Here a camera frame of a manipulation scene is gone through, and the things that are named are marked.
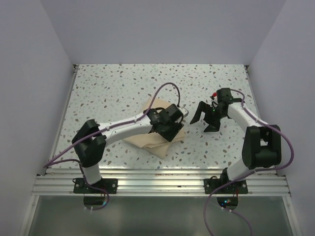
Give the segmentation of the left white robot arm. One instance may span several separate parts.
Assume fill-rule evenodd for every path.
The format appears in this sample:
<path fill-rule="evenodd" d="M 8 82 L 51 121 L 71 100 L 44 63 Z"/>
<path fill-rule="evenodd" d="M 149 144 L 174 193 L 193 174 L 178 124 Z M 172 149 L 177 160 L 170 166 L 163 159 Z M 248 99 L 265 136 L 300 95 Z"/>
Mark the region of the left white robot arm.
<path fill-rule="evenodd" d="M 167 108 L 149 108 L 138 115 L 110 123 L 88 120 L 72 139 L 75 153 L 82 165 L 85 187 L 97 193 L 102 187 L 99 162 L 105 148 L 117 141 L 135 135 L 157 133 L 166 141 L 173 141 L 184 127 L 183 119 L 189 111 L 175 104 Z"/>

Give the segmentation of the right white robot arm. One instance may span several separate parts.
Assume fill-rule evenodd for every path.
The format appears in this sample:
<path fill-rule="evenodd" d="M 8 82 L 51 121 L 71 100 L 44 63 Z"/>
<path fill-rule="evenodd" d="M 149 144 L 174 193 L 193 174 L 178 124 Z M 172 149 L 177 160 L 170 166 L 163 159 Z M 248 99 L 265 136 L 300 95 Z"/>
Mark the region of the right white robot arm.
<path fill-rule="evenodd" d="M 220 175 L 219 187 L 225 193 L 232 192 L 237 187 L 236 181 L 243 180 L 244 175 L 260 168 L 276 166 L 282 160 L 280 128 L 260 120 L 246 106 L 245 95 L 242 94 L 241 98 L 233 97 L 232 91 L 236 90 L 217 90 L 211 96 L 211 105 L 204 101 L 199 102 L 190 122 L 198 122 L 204 113 L 203 120 L 208 124 L 204 129 L 205 133 L 218 132 L 223 118 L 234 120 L 245 133 L 240 160 L 225 168 Z"/>

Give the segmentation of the beige cloth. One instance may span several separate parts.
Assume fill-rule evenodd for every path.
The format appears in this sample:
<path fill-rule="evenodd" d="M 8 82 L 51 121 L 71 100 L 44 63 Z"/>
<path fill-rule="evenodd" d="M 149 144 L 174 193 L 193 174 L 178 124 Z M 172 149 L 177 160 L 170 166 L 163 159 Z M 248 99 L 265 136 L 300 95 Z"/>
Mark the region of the beige cloth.
<path fill-rule="evenodd" d="M 142 107 L 143 112 L 145 112 L 146 109 L 149 107 L 151 101 L 152 99 L 150 98 L 143 105 Z M 151 109 L 156 109 L 156 108 L 166 109 L 170 105 L 171 105 L 170 102 L 156 98 L 151 106 Z M 146 150 L 160 159 L 164 159 L 167 155 L 167 151 L 169 147 L 176 142 L 183 141 L 184 138 L 185 138 L 185 129 L 184 129 L 184 124 L 183 124 L 183 127 L 176 134 L 174 139 L 170 142 L 157 132 L 134 135 L 134 136 L 125 138 L 124 141 L 138 148 Z"/>

